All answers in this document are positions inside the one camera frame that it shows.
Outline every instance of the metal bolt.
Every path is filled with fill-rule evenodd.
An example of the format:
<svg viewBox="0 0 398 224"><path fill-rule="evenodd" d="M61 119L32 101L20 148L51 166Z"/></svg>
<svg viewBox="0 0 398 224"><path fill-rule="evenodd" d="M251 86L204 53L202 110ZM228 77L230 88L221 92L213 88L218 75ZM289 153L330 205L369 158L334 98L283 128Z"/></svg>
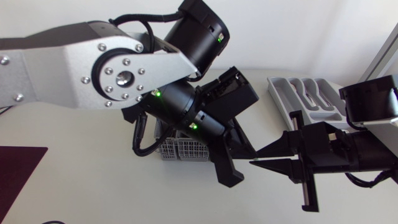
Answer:
<svg viewBox="0 0 398 224"><path fill-rule="evenodd" d="M122 95L122 99L126 100L129 98L129 95L127 93L123 93Z"/></svg>
<svg viewBox="0 0 398 224"><path fill-rule="evenodd" d="M24 100L24 95L18 93L14 96L14 100L17 102L21 102L22 100Z"/></svg>
<svg viewBox="0 0 398 224"><path fill-rule="evenodd" d="M8 65L10 63L10 58L7 56L0 56L0 64L1 65Z"/></svg>
<svg viewBox="0 0 398 224"><path fill-rule="evenodd" d="M136 50L138 51L138 53L141 53L144 50L144 46L142 46L142 44L137 44Z"/></svg>
<svg viewBox="0 0 398 224"><path fill-rule="evenodd" d="M145 74L145 69L140 68L140 69L138 70L138 74L140 74L140 75Z"/></svg>
<svg viewBox="0 0 398 224"><path fill-rule="evenodd" d="M112 106L112 102L110 102L110 101L105 102L105 106L106 107L111 107Z"/></svg>
<svg viewBox="0 0 398 224"><path fill-rule="evenodd" d="M98 50L105 51L106 50L106 45L105 44L98 44Z"/></svg>
<svg viewBox="0 0 398 224"><path fill-rule="evenodd" d="M112 75L113 69L112 68L105 68L105 74Z"/></svg>
<svg viewBox="0 0 398 224"><path fill-rule="evenodd" d="M83 78L81 78L81 82L84 83L84 84L89 84L90 83L90 78L83 77Z"/></svg>
<svg viewBox="0 0 398 224"><path fill-rule="evenodd" d="M105 87L105 92L112 93L112 91L113 91L113 87L111 87L111 86Z"/></svg>
<svg viewBox="0 0 398 224"><path fill-rule="evenodd" d="M130 59L128 59L128 58L123 59L123 65L125 65L125 66L130 65Z"/></svg>

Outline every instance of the silver metal plate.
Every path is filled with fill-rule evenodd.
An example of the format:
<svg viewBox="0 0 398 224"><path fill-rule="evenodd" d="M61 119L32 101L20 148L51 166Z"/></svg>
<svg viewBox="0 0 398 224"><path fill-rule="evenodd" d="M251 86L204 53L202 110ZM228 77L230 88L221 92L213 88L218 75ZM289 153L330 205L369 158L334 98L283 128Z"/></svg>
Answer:
<svg viewBox="0 0 398 224"><path fill-rule="evenodd" d="M196 67L175 47L156 39L157 46L167 47L168 53L163 54L131 54L112 58L104 68L112 67L114 74L130 71L135 82L129 88L116 88L116 76L101 80L101 85L114 87L114 95L109 106L109 99L101 96L92 82L84 84L83 77L91 78L91 71L97 59L105 52L124 48L135 52L136 45L141 42L124 36L112 36L95 39L62 47L41 49L0 51L7 55L10 63L0 65L0 107L15 105L18 102L13 96L24 94L20 103L43 101L69 108L82 109L120 109L135 105L135 98L154 88L186 77L197 71ZM98 49L99 44L106 46L106 51ZM128 58L131 63L125 66L122 61ZM144 68L144 75L138 75L138 70ZM120 98L120 93L128 93L127 100Z"/></svg>

